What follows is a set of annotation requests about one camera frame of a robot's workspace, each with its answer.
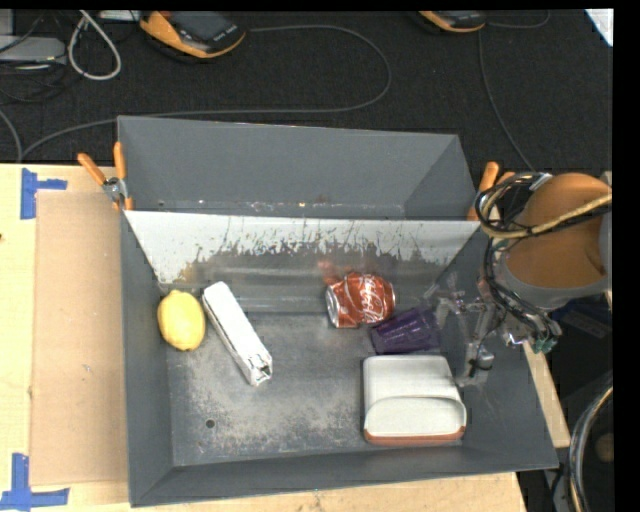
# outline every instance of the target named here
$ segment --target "cardboard sheet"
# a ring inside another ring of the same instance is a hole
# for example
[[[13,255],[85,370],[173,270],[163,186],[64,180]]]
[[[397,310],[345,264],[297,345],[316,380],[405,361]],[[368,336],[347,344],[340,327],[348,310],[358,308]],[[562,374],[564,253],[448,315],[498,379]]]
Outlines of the cardboard sheet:
[[[118,230],[102,192],[38,193],[34,486],[127,478]]]

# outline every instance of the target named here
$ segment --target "crushed soda can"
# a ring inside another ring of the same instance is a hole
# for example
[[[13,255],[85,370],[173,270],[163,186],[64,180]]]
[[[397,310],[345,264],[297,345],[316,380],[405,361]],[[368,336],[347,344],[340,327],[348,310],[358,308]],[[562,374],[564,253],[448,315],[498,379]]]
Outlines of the crushed soda can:
[[[350,272],[325,292],[329,319],[336,327],[377,324],[389,318],[396,297],[391,283],[375,274]]]

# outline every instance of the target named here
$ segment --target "gray tray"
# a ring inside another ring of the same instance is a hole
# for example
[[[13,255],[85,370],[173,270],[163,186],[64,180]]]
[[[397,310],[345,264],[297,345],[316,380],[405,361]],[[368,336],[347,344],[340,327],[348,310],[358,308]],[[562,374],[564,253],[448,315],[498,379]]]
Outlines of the gray tray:
[[[558,465],[526,358],[520,349],[497,342],[489,346],[496,361],[488,378],[461,389],[469,421],[459,445],[381,448],[362,437],[361,365],[373,349],[367,328],[330,325],[318,268],[328,258],[338,268],[377,271],[393,282],[400,308],[416,305],[434,283],[446,288],[452,274],[457,287],[474,297],[486,237],[477,223],[463,221],[473,187],[457,138],[140,118],[121,119],[119,138],[136,200],[136,211],[121,217],[132,505]],[[182,151],[187,143],[190,151]],[[291,147],[304,151],[296,149],[289,159],[284,148]],[[327,180],[313,211],[299,206],[313,196],[308,181],[287,187],[305,152],[312,154],[305,160],[307,170],[322,170]],[[214,155],[224,166],[213,165]],[[233,172],[244,185],[235,191],[233,180],[225,181],[232,164],[238,165]],[[382,186],[391,167],[413,189]],[[264,182],[250,178],[258,168],[274,184],[268,193],[259,186]],[[378,185],[354,191],[351,203],[341,202],[341,174],[363,169]],[[421,187],[422,193],[415,194]],[[429,211],[447,195],[455,200]],[[433,200],[422,209],[415,206],[425,197]],[[251,198],[259,199],[260,211]],[[255,222],[258,217],[267,217],[267,225],[284,219],[289,226],[320,219],[307,227],[315,225],[316,232],[325,234],[307,239],[298,251],[282,245],[271,252],[238,251],[237,245],[222,244],[223,236],[215,232],[224,216],[254,219],[243,231],[249,238],[266,236],[268,230],[257,227],[264,226]],[[186,228],[178,220],[185,218],[190,219]],[[338,229],[349,222],[373,223],[382,237],[367,234],[354,246],[351,235]],[[422,235],[398,236],[417,225],[423,226]],[[437,242],[429,236],[436,225],[449,228],[440,230]],[[343,234],[320,251],[328,226]],[[180,242],[185,230],[191,236]],[[449,249],[436,257],[447,245],[443,233],[451,234]],[[392,242],[385,245],[384,240]],[[416,250],[405,257],[399,249],[410,243]],[[202,250],[193,257],[197,245]],[[258,388],[246,383],[212,328],[191,353],[176,351],[160,336],[156,308],[169,289],[197,294],[221,278],[274,358],[273,378]],[[459,374],[464,340],[455,321],[445,324],[442,353]]]

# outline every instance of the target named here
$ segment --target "lemon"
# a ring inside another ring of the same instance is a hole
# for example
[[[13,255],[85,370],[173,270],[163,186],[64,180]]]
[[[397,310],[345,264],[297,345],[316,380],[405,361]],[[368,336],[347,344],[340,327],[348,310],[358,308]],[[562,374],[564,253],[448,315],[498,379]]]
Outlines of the lemon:
[[[158,305],[158,326],[167,343],[178,350],[194,350],[204,339],[204,311],[190,293],[172,290]]]

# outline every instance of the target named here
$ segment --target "purple plastic cup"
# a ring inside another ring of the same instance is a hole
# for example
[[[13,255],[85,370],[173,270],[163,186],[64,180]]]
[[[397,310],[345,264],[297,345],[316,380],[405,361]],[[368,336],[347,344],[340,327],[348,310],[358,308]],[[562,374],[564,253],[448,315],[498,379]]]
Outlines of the purple plastic cup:
[[[440,348],[440,328],[433,312],[413,308],[391,317],[371,330],[376,354],[404,354]]]

